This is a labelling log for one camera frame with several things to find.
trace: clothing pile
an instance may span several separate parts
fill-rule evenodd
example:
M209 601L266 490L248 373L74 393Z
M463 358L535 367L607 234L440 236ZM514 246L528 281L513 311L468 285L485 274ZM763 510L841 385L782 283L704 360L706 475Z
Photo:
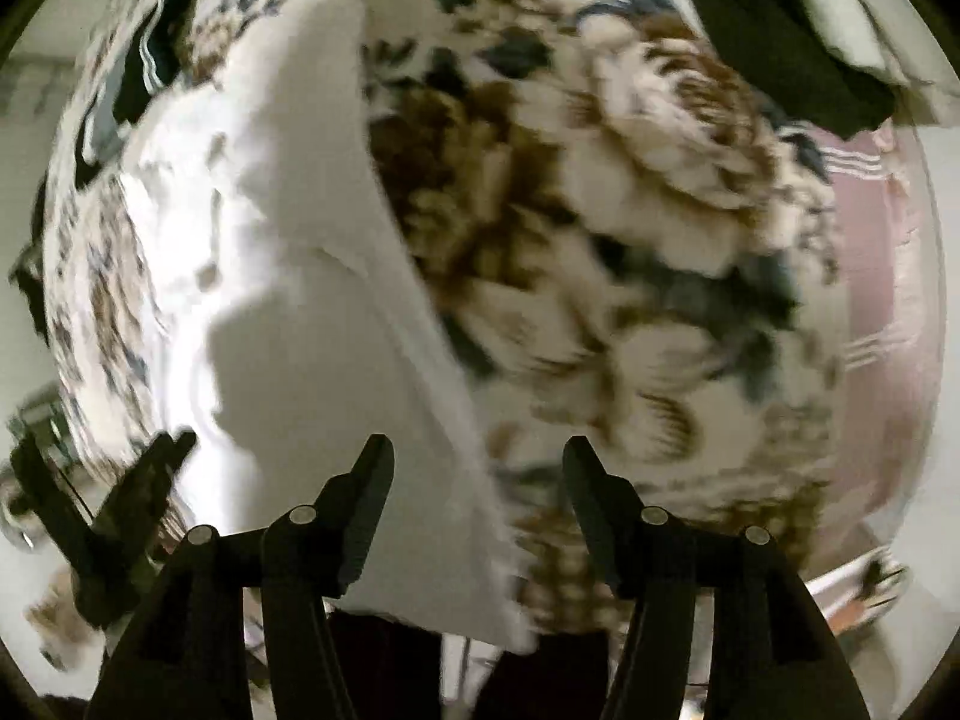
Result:
M83 461L189 427L185 515L229 533L385 433L343 608L508 648L629 619L560 483L574 434L645 501L836 567L939 374L885 124L936 73L896 48L858 0L112 0L46 187ZM896 371L851 352L894 324ZM864 454L848 404L907 370L867 449L896 456Z

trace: white fabric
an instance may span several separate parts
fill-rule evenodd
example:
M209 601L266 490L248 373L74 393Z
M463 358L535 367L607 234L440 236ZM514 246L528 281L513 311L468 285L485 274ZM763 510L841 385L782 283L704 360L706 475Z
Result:
M312 500L387 434L394 485L342 605L515 648L514 553L472 408L368 160L362 17L359 0L288 0L128 142L167 331L158 423L198 432L179 492L221 533Z
M859 0L803 0L827 49L851 67L886 76L877 32Z
M861 0L880 36L908 79L911 98L924 103L934 121L960 122L960 79L940 44L909 0Z

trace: floral blanket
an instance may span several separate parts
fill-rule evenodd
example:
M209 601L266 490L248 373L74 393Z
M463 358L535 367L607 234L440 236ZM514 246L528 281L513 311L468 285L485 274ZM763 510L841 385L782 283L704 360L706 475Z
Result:
M620 623L560 483L584 434L647 502L801 565L846 290L803 127L670 0L370 0L383 189L469 375L541 630Z

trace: black cloth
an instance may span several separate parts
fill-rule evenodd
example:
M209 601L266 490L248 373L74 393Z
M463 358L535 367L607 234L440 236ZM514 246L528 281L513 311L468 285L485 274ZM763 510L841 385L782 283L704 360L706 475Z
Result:
M193 1L158 0L90 100L74 143L74 181L78 191L86 189L104 165L119 155L124 139L120 125L139 122L150 101L170 86L181 71L174 41ZM90 128L95 142L90 143L95 152L93 162L83 155Z
M781 105L843 139L877 129L894 110L893 92L833 57L803 0L693 0L720 57Z
M44 696L51 714L56 720L83 720L90 702L76 696Z
M335 611L330 635L358 720L440 720L440 635Z
M473 720L597 720L609 679L606 632L542 635L533 654L500 657Z
M30 214L30 242L13 263L8 280L23 293L34 323L34 331L49 346L47 312L43 297L43 216L46 207L47 176L40 181Z

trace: floral fabric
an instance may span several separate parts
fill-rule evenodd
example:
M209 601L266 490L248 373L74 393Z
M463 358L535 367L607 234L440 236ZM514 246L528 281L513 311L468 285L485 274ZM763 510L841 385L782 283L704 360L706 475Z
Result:
M846 296L810 140L670 0L370 0L371 154L469 374L546 631L616 627L559 459L801 565Z
M80 60L49 173L47 311L80 459L112 483L160 425L160 318L119 161L152 100L212 81L283 0L110 0Z

